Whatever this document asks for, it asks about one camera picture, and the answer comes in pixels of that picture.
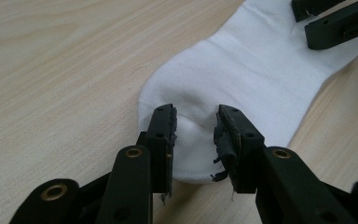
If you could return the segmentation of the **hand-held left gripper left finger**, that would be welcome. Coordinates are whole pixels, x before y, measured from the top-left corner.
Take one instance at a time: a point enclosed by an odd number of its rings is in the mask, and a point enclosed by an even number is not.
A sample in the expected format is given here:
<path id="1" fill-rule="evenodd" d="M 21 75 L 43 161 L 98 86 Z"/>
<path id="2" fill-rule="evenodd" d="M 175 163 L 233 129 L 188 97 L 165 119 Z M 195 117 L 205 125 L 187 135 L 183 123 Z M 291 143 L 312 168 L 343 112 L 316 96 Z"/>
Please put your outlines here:
<path id="1" fill-rule="evenodd" d="M 176 108 L 172 104 L 161 105 L 153 111 L 147 130 L 141 132 L 138 140 L 149 150 L 152 192 L 159 194 L 163 203 L 172 196 L 172 163 L 176 128 Z"/>

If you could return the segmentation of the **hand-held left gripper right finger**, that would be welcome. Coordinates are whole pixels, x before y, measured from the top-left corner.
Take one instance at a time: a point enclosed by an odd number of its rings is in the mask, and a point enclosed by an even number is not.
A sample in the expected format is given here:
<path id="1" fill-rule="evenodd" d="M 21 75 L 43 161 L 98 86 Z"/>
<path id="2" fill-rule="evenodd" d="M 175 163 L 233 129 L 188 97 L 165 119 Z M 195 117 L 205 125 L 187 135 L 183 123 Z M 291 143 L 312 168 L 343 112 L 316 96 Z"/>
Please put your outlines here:
<path id="1" fill-rule="evenodd" d="M 264 136 L 238 108 L 220 105 L 216 118 L 213 142 L 217 158 L 213 162 L 221 162 L 224 170 L 212 175 L 213 181 L 228 177 L 235 192 L 255 193 L 256 163 L 265 147 Z"/>

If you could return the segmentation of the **white sock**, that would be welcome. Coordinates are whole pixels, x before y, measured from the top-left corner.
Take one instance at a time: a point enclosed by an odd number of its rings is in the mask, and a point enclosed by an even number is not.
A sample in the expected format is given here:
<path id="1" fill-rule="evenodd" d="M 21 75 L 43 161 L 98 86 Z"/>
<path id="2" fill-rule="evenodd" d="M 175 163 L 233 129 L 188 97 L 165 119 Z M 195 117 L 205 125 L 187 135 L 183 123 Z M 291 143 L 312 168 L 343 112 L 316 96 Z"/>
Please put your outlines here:
<path id="1" fill-rule="evenodd" d="M 238 108 L 266 138 L 286 147 L 319 89 L 358 55 L 358 37 L 326 50 L 309 49 L 291 0 L 245 0 L 209 38 L 163 64 L 138 99 L 140 130 L 153 111 L 177 109 L 173 177 L 211 183 L 224 167 L 213 142 L 220 105 Z"/>

